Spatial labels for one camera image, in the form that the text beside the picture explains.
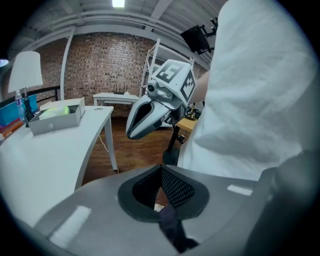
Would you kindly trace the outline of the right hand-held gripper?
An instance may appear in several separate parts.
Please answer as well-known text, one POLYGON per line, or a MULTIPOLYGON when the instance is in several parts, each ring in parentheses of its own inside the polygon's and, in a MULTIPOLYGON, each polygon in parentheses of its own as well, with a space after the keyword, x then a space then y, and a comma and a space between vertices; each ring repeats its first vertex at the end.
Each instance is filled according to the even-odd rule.
POLYGON ((173 126, 178 123, 191 103, 195 86, 193 66, 168 59, 151 75, 146 95, 133 104, 126 123, 127 137, 141 139, 162 122, 173 126))

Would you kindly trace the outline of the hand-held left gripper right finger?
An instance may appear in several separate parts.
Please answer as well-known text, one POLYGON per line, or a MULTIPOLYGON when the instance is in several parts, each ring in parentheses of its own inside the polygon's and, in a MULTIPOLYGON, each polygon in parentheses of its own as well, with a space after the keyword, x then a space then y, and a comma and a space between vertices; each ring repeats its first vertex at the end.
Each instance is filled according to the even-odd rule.
POLYGON ((267 203, 270 169, 258 181, 162 166, 175 207, 179 242, 246 245, 267 203))

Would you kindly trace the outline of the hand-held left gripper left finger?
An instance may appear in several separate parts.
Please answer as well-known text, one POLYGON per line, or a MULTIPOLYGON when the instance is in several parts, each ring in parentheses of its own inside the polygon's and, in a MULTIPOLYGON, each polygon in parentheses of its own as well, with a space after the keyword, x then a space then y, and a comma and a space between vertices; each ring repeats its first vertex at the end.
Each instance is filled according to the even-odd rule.
POLYGON ((36 223, 46 238, 55 231, 67 233, 61 225, 78 206, 91 210, 78 233, 65 245, 77 256, 174 256, 176 249, 157 223, 138 221, 118 202, 118 189, 125 181, 147 171, 146 167, 107 176, 87 183, 52 207, 36 223))

